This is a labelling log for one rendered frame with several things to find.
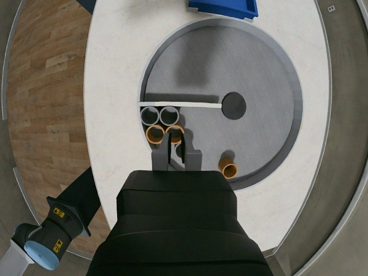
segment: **blue bin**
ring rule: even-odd
[[[256,0],[189,0],[189,7],[239,19],[258,17]]]

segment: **yellow sticker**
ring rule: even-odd
[[[57,214],[58,216],[60,216],[61,218],[64,217],[65,213],[63,211],[61,211],[60,209],[56,208],[54,209],[54,213]]]
[[[57,240],[57,243],[55,244],[55,246],[54,246],[54,251],[56,252],[56,253],[59,253],[59,250],[60,250],[60,248],[61,248],[61,246],[62,246],[62,244],[63,244],[63,242],[59,239],[59,240]]]

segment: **white tabletop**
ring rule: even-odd
[[[313,0],[257,0],[252,24],[273,36],[291,57],[303,90],[303,122],[283,164],[242,191],[238,220],[261,250],[277,246],[313,182],[327,127],[329,58]],[[116,196],[134,170],[151,170],[140,129],[137,94],[157,45],[180,26],[209,16],[189,13],[185,0],[98,0],[91,22],[84,79],[84,112],[91,166],[109,226]]]

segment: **orange ring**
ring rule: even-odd
[[[155,137],[152,135],[151,133],[151,129],[153,128],[156,128],[156,129],[160,129],[162,131],[162,136],[161,137]],[[162,142],[162,139],[164,138],[164,134],[165,134],[165,130],[162,126],[160,125],[150,125],[147,130],[146,130],[146,138],[147,140],[154,144],[154,145],[157,145],[157,144],[160,144]]]
[[[238,166],[228,157],[222,158],[219,161],[218,168],[226,179],[231,179],[238,173]]]
[[[168,126],[165,133],[168,133],[169,130],[172,129],[172,128],[178,128],[178,129],[180,129],[181,133],[184,133],[184,128],[180,124],[175,124],[175,125]],[[178,137],[171,137],[171,144],[172,145],[177,145],[179,143],[181,143],[181,135],[178,136]]]

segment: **gray cylinder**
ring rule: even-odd
[[[153,106],[146,106],[141,111],[141,121],[145,125],[157,124],[159,120],[159,112]]]
[[[165,106],[160,111],[160,121],[168,127],[174,125],[179,120],[179,111],[172,106]]]

